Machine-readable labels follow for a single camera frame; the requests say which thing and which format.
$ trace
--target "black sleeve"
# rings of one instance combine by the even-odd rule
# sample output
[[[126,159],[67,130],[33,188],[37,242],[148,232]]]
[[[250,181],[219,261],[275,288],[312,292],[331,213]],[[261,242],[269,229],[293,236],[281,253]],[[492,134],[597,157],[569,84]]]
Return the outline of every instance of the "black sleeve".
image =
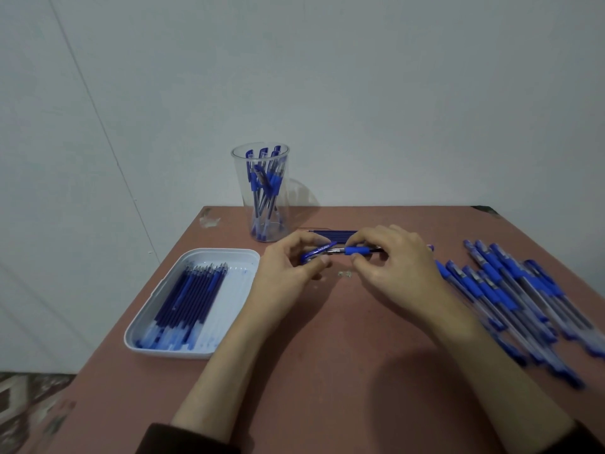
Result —
[[[239,454],[239,449],[183,428],[151,424],[136,454]]]
[[[605,447],[603,447],[586,427],[579,422],[576,422],[575,427],[571,432],[550,446],[547,450],[542,451],[542,454],[567,454],[579,452],[582,454],[602,454],[605,453]]]

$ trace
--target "patterned floor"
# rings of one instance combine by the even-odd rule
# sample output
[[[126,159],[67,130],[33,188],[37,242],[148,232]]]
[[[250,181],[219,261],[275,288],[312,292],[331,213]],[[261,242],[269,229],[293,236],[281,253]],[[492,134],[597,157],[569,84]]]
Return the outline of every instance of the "patterned floor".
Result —
[[[0,373],[0,454],[14,454],[76,375]]]

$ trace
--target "person's left arm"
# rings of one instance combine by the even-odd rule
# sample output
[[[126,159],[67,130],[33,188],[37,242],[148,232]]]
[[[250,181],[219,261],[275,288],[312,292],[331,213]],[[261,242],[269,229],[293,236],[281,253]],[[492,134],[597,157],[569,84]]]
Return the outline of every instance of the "person's left arm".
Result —
[[[262,344],[290,311],[307,282],[330,263],[326,255],[304,266],[298,266],[298,259],[303,252],[328,242],[317,234],[296,231],[267,247],[244,307],[172,418],[171,426],[203,435],[209,442],[229,441]],[[147,431],[146,439],[153,438],[153,428]],[[161,438],[170,435],[166,427],[155,429],[161,430],[166,433]],[[158,447],[157,441],[147,443],[146,439],[137,451],[140,454],[150,452],[143,449],[145,445]]]

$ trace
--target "table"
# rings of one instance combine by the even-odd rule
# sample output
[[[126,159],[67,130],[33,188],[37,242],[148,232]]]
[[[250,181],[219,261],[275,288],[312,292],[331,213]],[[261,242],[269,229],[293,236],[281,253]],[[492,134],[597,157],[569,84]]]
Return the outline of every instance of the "table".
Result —
[[[471,263],[465,238],[498,242],[534,258],[605,330],[603,299],[547,251],[490,209],[473,207],[293,207],[301,229],[359,229],[396,223],[435,245],[435,257]],[[217,226],[200,225],[220,218]],[[251,248],[242,207],[205,207],[65,391],[22,452],[127,454],[148,425],[168,422],[206,361],[145,357],[125,348],[126,327],[180,255],[198,247]],[[233,443],[243,452],[493,453],[493,428],[456,366],[421,331],[392,311],[336,256],[311,282],[261,351]],[[605,361],[576,343],[556,345],[586,381],[572,390],[547,371],[529,375],[605,442]]]

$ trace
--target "plastic tray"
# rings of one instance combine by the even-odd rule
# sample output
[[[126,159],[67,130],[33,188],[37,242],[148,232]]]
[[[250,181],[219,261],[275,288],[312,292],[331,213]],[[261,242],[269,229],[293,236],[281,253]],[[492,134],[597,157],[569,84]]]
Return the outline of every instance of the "plastic tray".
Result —
[[[198,248],[185,253],[157,284],[149,299],[130,322],[124,334],[124,344],[133,352],[156,357],[209,358],[244,305],[259,260],[260,255],[258,253],[247,249]],[[170,290],[187,266],[219,265],[220,263],[227,263],[229,272],[216,294],[214,304],[192,350],[182,346],[179,350],[156,351],[154,349],[140,349],[135,345],[135,342],[143,336],[149,324],[154,320]]]

